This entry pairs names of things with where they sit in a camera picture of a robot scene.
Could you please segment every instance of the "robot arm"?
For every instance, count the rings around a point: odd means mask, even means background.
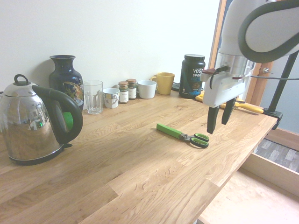
[[[233,0],[215,64],[219,73],[201,77],[206,82],[203,103],[210,107],[209,133],[215,129],[219,105],[225,102],[222,123],[227,123],[236,97],[245,91],[253,62],[271,62],[299,50],[298,15],[298,0]]]

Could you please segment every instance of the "ceramic vase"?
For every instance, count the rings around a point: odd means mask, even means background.
[[[81,74],[74,70],[75,56],[55,55],[50,58],[55,64],[55,70],[49,76],[50,88],[70,96],[82,111],[84,105],[83,80]]]

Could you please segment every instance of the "gray floor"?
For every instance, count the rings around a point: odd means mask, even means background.
[[[295,150],[263,139],[254,152],[299,173],[299,152]]]

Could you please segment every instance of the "scissors handle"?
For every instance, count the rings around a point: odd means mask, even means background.
[[[208,142],[210,140],[210,138],[208,136],[206,136],[205,134],[201,134],[201,133],[195,133],[194,137],[203,141]]]
[[[198,138],[190,138],[189,141],[195,145],[195,146],[198,146],[200,148],[206,148],[209,146],[209,143],[207,141],[204,141],[204,140],[201,140],[201,139],[198,139]]]

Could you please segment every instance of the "kettle handle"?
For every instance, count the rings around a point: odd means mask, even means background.
[[[32,86],[33,91],[43,100],[50,117],[53,132],[59,144],[66,144],[75,139],[83,126],[83,116],[75,101],[63,92],[52,88],[44,88],[38,85]],[[73,127],[66,132],[60,104],[68,110],[73,117]]]

